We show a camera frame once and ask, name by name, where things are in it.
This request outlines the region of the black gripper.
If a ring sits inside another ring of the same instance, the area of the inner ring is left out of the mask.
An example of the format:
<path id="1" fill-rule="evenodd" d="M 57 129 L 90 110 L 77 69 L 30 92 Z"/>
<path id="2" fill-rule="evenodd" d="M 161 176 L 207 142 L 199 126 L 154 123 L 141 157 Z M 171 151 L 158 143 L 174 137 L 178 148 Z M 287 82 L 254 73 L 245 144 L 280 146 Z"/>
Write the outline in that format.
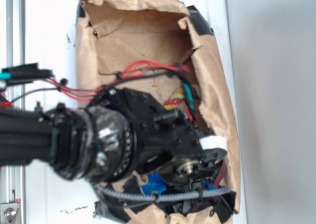
<path id="1" fill-rule="evenodd" d="M 105 158 L 97 181 L 116 182 L 132 172 L 158 174 L 171 186 L 213 180 L 225 156 L 218 148 L 203 149 L 207 134 L 186 113 L 165 109 L 146 92 L 105 89 L 87 111 Z"/>

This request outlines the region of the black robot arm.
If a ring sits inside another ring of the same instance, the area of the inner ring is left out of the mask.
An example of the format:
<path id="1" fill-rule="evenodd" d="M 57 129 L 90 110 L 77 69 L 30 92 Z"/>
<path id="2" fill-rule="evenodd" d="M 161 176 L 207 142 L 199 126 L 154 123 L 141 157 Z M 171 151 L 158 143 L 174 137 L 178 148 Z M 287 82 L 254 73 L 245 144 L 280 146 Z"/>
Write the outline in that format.
<path id="1" fill-rule="evenodd" d="M 224 138 L 142 91 L 105 89 L 76 110 L 0 109 L 1 165 L 38 159 L 68 180 L 116 182 L 137 172 L 182 185 L 213 177 L 226 155 Z"/>

